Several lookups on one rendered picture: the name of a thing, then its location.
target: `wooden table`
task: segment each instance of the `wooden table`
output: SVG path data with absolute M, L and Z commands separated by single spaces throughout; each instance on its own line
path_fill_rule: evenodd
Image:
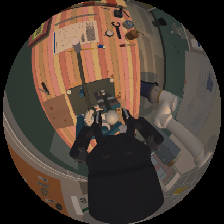
M 139 114 L 140 60 L 138 43 L 136 39 L 134 39 L 134 42 L 128 42 L 125 39 L 125 34 L 130 30 L 127 30 L 122 26 L 122 23 L 125 20 L 132 20 L 132 18 L 128 11 L 125 12 L 130 16 L 130 18 L 128 18 L 125 13 L 123 13 L 123 18 L 114 17 L 114 10 L 117 9 L 116 5 L 115 7 L 108 6 L 108 1 L 102 0 L 101 3 L 103 2 L 106 5 L 104 7 L 109 8 L 109 10 L 101 8 L 102 5 L 90 5 L 68 9 L 54 15 L 52 17 L 49 36 L 32 48 L 32 71 L 34 84 L 43 110 L 45 111 L 43 106 L 44 102 L 61 95 L 64 95 L 65 97 L 73 124 L 69 127 L 58 128 L 56 131 L 70 147 L 72 147 L 76 138 L 77 119 L 72 109 L 71 102 L 69 101 L 67 90 L 71 88 L 71 84 L 73 84 L 73 86 L 80 86 L 82 82 L 78 67 L 77 53 L 66 53 L 66 51 L 73 50 L 73 48 L 53 56 L 53 34 L 58 29 L 74 23 L 93 20 L 97 21 L 99 42 L 81 45 L 82 48 L 94 48 L 94 50 L 81 51 L 85 81 L 86 83 L 89 83 L 101 79 L 113 78 L 116 99 L 121 105 L 120 108 L 117 108 L 119 121 L 124 124 L 121 115 L 122 107 L 128 109 L 131 115 L 135 118 L 138 118 Z M 67 20 L 75 16 L 86 14 L 97 15 L 84 16 Z M 115 22 L 115 24 L 120 23 L 119 30 L 122 39 L 118 39 L 116 28 L 111 25 L 112 22 Z M 105 31 L 107 30 L 112 30 L 114 35 L 112 37 L 104 36 Z M 124 43 L 135 43 L 136 45 L 128 47 L 119 46 L 119 44 Z M 105 45 L 106 49 L 97 48 L 98 44 Z M 39 88 L 43 89 L 41 85 L 42 82 L 45 83 L 50 93 L 49 95 L 39 90 Z M 95 147 L 95 145 L 96 140 L 91 140 L 88 152 L 90 152 Z

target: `white ball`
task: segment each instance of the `white ball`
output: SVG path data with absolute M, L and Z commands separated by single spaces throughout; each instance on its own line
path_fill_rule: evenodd
M 106 121 L 110 125 L 114 125 L 119 120 L 119 115 L 116 111 L 110 110 L 110 111 L 107 112 L 105 118 L 106 118 Z

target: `round gauge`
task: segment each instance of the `round gauge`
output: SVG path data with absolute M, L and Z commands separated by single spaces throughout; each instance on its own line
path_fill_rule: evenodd
M 108 31 L 105 32 L 105 35 L 111 37 L 111 36 L 114 35 L 114 32 L 111 31 L 111 30 L 108 30 Z

